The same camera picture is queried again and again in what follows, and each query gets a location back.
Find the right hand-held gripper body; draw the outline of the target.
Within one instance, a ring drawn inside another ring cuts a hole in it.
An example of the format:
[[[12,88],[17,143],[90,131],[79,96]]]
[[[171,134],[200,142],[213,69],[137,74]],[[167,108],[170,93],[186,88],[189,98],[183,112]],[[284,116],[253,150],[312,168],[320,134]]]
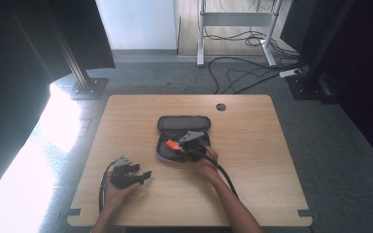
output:
[[[180,140],[179,145],[189,145],[191,151],[181,151],[191,155],[191,161],[199,160],[205,153],[205,146],[202,143],[205,133],[199,131],[188,131]]]

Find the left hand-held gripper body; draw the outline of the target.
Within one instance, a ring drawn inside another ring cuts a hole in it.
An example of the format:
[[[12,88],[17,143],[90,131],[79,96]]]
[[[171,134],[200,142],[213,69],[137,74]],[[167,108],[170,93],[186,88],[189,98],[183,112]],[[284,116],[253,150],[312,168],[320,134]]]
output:
[[[124,155],[121,155],[114,164],[114,168],[111,175],[111,184],[119,189],[124,189],[132,184],[135,184],[133,177],[131,176],[130,166],[132,161]]]

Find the orange highlighter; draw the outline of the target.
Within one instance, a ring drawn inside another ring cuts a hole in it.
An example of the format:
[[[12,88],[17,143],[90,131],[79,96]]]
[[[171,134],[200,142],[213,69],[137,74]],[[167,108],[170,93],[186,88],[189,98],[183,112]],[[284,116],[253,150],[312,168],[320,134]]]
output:
[[[168,140],[166,146],[171,150],[183,151],[183,148],[175,141]]]

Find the white pencil case grey lining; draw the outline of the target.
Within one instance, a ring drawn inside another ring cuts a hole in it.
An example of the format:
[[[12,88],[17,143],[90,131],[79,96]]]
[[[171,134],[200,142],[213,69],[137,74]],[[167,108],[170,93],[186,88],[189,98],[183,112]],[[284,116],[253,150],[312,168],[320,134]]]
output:
[[[188,131],[199,131],[205,133],[202,139],[202,143],[205,146],[205,153],[201,157],[204,158],[207,152],[206,147],[211,145],[208,135],[210,127],[211,121],[207,116],[162,116],[157,122],[157,130],[160,132],[160,135],[156,146],[156,157],[166,162],[184,163],[179,157],[180,151],[169,149],[166,146],[166,142],[172,140],[179,143],[179,140]]]

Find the person's right hand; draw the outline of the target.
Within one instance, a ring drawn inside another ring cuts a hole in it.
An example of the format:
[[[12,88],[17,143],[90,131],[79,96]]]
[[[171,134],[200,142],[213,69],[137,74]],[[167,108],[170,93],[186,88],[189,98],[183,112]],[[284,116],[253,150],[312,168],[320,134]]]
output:
[[[206,150],[206,155],[209,156],[213,161],[217,162],[219,154],[209,146],[206,147]],[[206,158],[201,158],[197,162],[194,162],[193,165],[206,179],[210,179],[218,175],[217,166]]]

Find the person's left hand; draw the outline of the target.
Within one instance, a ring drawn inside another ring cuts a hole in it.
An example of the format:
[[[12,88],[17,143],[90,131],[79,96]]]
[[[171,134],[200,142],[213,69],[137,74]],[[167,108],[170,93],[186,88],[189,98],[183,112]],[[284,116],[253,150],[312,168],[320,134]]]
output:
[[[110,182],[107,182],[104,189],[103,212],[115,212],[124,202],[126,197],[140,186],[139,183],[135,183],[127,188],[119,189]]]

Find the black metal stand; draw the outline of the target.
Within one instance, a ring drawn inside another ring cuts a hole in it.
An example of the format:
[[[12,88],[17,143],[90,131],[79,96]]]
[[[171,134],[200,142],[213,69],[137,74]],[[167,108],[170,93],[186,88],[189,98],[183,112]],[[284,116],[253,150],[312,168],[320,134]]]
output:
[[[38,3],[43,11],[46,22],[51,30],[51,33],[56,40],[63,57],[68,64],[72,74],[75,77],[75,84],[70,91],[70,97],[73,100],[98,100],[108,83],[107,78],[91,78],[85,69],[79,64],[72,50],[70,49],[67,40],[65,39],[61,28],[56,22],[56,19],[51,11],[51,7],[47,0],[38,0]]]
[[[287,78],[296,100],[332,102],[334,80],[327,72],[340,30],[356,0],[293,0],[281,38],[300,53],[305,72]]]

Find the white power strip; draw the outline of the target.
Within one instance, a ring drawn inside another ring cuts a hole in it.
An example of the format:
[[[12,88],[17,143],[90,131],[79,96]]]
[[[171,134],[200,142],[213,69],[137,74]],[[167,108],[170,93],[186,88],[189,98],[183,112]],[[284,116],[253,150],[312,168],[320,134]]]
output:
[[[286,70],[286,71],[280,72],[279,76],[280,76],[280,78],[283,79],[283,78],[299,75],[301,73],[302,73],[302,71],[300,69],[291,69],[291,70]]]

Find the dark curtain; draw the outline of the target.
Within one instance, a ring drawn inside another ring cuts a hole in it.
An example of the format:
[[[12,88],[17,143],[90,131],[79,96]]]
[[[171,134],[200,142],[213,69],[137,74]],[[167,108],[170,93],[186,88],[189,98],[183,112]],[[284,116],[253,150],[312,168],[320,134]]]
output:
[[[47,0],[88,73],[115,65],[96,0]],[[27,141],[53,82],[73,75],[38,0],[0,0],[0,180]]]
[[[338,103],[373,148],[373,0],[356,0],[328,64]]]

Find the black table edge bracket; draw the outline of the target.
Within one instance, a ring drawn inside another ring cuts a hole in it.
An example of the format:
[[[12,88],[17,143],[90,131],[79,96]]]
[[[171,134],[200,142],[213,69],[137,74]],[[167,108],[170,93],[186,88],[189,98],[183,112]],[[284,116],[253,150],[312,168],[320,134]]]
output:
[[[66,211],[61,211],[58,213],[58,218],[61,217],[68,217],[68,216],[79,216],[81,214],[82,209],[68,209]]]

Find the white desk frame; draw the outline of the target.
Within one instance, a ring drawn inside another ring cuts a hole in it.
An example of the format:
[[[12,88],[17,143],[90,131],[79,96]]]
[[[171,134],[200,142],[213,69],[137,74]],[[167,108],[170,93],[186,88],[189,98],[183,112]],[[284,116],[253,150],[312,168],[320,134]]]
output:
[[[266,27],[267,33],[261,41],[261,48],[270,67],[277,65],[270,43],[272,35],[279,16],[283,0],[275,0],[270,12],[261,13],[213,13],[206,11],[206,0],[198,0],[198,24],[199,34],[197,43],[197,66],[204,66],[204,32],[207,26],[224,27],[224,26],[249,26],[249,27]]]

